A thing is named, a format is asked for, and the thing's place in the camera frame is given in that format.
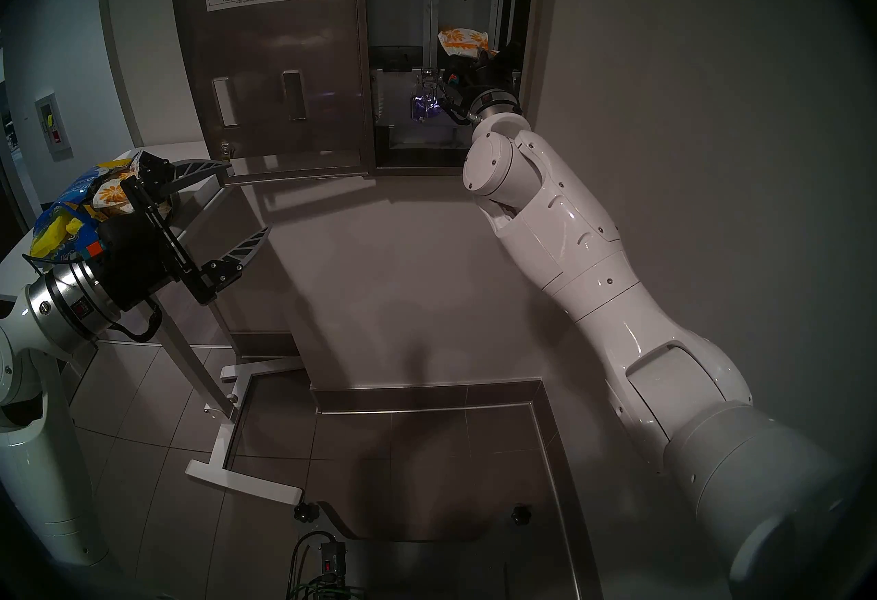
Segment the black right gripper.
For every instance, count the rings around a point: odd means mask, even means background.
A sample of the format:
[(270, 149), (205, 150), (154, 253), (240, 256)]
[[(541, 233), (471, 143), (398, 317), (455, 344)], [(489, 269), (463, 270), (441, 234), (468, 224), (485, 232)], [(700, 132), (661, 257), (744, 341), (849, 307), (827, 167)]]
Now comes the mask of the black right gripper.
[(452, 120), (481, 120), (487, 111), (522, 114), (515, 71), (523, 68), (524, 45), (512, 41), (495, 55), (449, 55), (444, 68), (444, 111)]

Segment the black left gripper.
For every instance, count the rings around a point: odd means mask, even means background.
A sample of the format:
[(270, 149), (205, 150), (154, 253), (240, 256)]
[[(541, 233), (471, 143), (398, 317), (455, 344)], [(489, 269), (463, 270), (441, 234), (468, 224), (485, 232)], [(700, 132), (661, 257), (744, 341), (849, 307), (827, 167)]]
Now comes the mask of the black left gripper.
[(169, 283), (182, 283), (199, 304), (210, 304), (243, 276), (272, 226), (263, 227), (199, 268), (154, 203), (225, 174), (230, 166), (223, 161), (171, 162), (148, 152), (138, 154), (137, 176), (120, 181), (133, 211), (99, 226), (99, 240), (105, 247), (99, 256), (99, 284), (119, 310), (128, 312), (145, 304), (151, 312), (160, 312), (156, 293)]

